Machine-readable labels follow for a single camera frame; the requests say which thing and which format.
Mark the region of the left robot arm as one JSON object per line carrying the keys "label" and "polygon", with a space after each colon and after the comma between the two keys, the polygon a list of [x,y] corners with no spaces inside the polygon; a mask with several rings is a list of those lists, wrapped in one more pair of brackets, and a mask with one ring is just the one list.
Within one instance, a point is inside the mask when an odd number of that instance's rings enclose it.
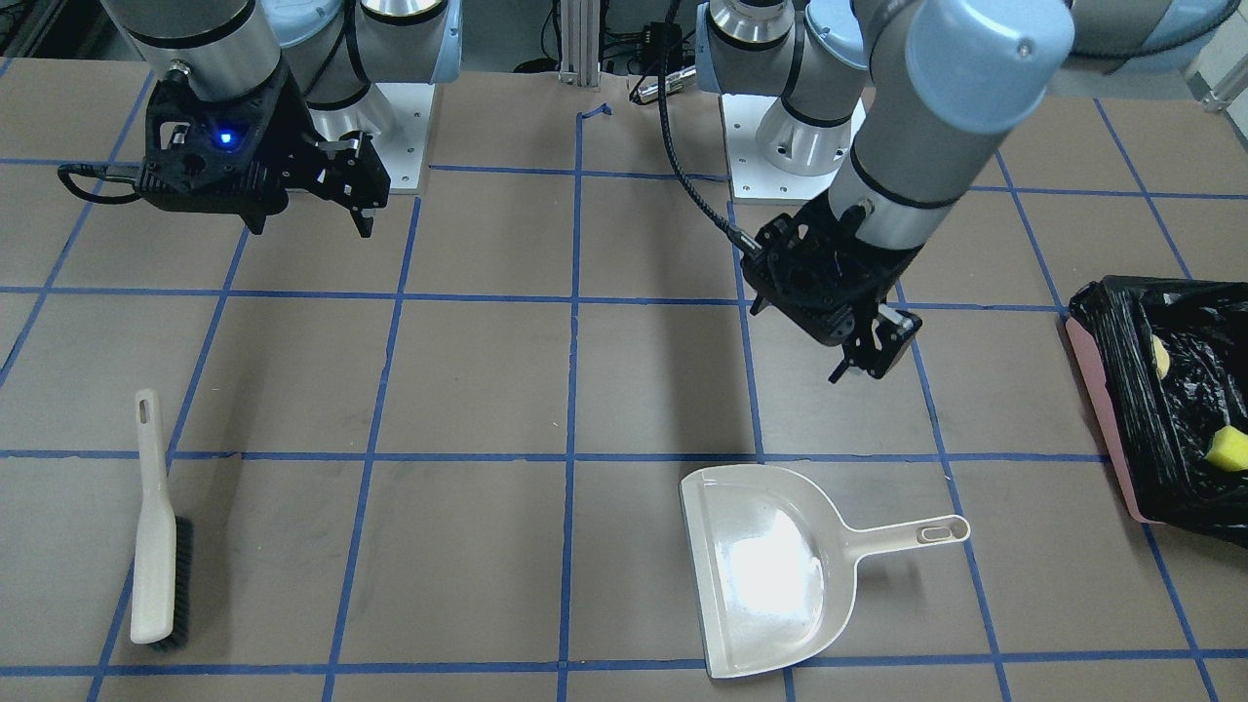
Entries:
{"label": "left robot arm", "polygon": [[1189,61],[1236,1],[706,1],[704,92],[775,97],[774,114],[842,147],[830,185],[749,234],[703,212],[743,254],[753,314],[775,307],[831,373],[880,378],[922,320],[890,289],[1035,109],[1061,67],[1113,74]]}

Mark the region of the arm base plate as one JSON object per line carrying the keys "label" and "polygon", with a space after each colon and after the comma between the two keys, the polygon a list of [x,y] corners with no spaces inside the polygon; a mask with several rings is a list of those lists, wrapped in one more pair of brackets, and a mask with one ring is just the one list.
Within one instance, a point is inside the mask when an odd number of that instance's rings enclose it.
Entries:
{"label": "arm base plate", "polygon": [[811,126],[792,117],[780,97],[721,97],[723,146],[739,204],[806,204],[826,190],[866,116],[859,99],[847,122]]}
{"label": "arm base plate", "polygon": [[437,86],[424,82],[382,82],[352,105],[311,111],[318,132],[342,137],[367,132],[391,179],[391,192],[418,194],[426,167]]}

